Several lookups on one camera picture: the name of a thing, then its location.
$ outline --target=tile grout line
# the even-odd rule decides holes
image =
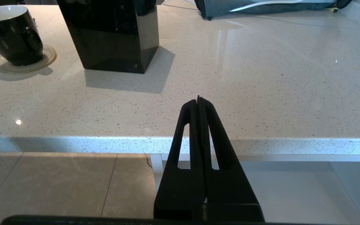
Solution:
[[[3,186],[4,182],[6,181],[6,179],[9,177],[9,175],[10,175],[10,173],[12,172],[13,168],[15,168],[16,164],[19,162],[19,159],[22,157],[22,155],[23,155],[23,152],[20,154],[19,158],[18,158],[18,159],[16,160],[16,162],[15,162],[15,165],[13,165],[13,167],[10,169],[9,173],[6,175],[4,181],[1,183],[0,189],[1,189],[1,187]]]
[[[112,168],[112,174],[110,175],[110,180],[109,180],[109,184],[108,184],[108,186],[107,186],[106,195],[105,195],[105,200],[104,200],[104,205],[102,206],[102,211],[101,211],[100,218],[103,216],[103,213],[104,213],[106,198],[108,197],[110,182],[112,181],[113,171],[114,171],[114,169],[115,169],[116,162],[117,162],[117,160],[118,160],[118,155],[119,155],[119,154],[116,154],[115,163],[114,163],[113,168]]]

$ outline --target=mug handle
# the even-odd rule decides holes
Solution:
[[[31,27],[26,27],[22,33],[22,37],[26,46],[30,50],[39,50],[38,48],[41,47],[41,51],[43,50],[43,43],[41,42],[40,36],[37,32],[32,29]]]

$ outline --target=white speckled countertop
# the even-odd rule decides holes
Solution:
[[[239,155],[360,155],[360,25],[329,10],[207,21],[169,4],[146,74],[84,70],[58,6],[28,6],[57,59],[0,74],[0,151],[168,153],[201,95]]]

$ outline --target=white cable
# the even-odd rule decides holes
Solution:
[[[251,8],[251,7],[255,7],[255,6],[260,6],[260,5],[269,5],[269,4],[294,4],[294,3],[300,3],[304,0],[276,0],[276,1],[267,1],[267,2],[257,2],[254,4],[250,4],[247,6],[243,6],[240,8],[236,8],[231,10],[230,12],[235,12],[235,11],[240,11],[246,8]]]

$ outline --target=gray bag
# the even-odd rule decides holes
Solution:
[[[195,0],[197,8],[203,18],[220,16],[227,12],[238,11],[254,14],[270,14],[294,12],[301,10],[323,10],[326,8],[341,9],[348,5],[351,0],[277,0],[283,4],[268,4],[273,0]]]

